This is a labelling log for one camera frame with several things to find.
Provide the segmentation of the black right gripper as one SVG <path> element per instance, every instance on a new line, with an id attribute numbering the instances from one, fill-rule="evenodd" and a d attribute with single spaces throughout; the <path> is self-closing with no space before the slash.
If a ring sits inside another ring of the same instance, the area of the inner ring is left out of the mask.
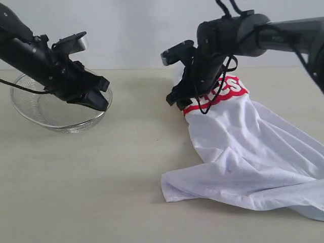
<path id="1" fill-rule="evenodd" d="M 184 69 L 181 85 L 174 86 L 166 96 L 167 103 L 170 106 L 176 103 L 178 109 L 183 111 L 192 104 L 190 98 L 208 94 L 223 71 L 226 57 L 225 54 L 206 56 L 201 48 L 197 48 L 192 65 Z"/>

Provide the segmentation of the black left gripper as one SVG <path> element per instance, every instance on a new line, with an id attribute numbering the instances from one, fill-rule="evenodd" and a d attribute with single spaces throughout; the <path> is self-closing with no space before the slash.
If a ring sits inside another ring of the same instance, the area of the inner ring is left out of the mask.
<path id="1" fill-rule="evenodd" d="M 44 93 L 52 94 L 68 104 L 97 111 L 107 110 L 107 100 L 100 91 L 108 90 L 109 80 L 87 71 L 81 62 L 60 62 L 45 57 L 42 60 L 42 72 Z"/>

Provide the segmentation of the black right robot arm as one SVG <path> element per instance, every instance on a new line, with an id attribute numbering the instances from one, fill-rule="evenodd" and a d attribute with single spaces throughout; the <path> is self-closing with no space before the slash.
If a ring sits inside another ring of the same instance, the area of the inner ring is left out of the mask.
<path id="1" fill-rule="evenodd" d="M 183 41 L 162 52 L 165 66 L 181 61 L 184 73 L 167 95 L 169 105 L 180 110 L 217 87 L 229 71 L 224 60 L 237 56 L 258 57 L 267 50 L 295 53 L 312 80 L 323 90 L 323 18 L 271 22 L 263 14 L 244 11 L 238 17 L 223 16 L 197 28 L 197 46 Z"/>

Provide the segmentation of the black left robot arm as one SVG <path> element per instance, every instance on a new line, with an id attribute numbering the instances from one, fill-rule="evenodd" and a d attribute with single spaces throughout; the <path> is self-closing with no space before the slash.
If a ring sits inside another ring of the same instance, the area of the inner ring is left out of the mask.
<path id="1" fill-rule="evenodd" d="M 106 111 L 109 102 L 103 93 L 110 82 L 69 57 L 86 49 L 86 34 L 79 32 L 48 46 L 47 35 L 34 35 L 9 7 L 1 4 L 1 60 L 41 84 L 41 94 Z"/>

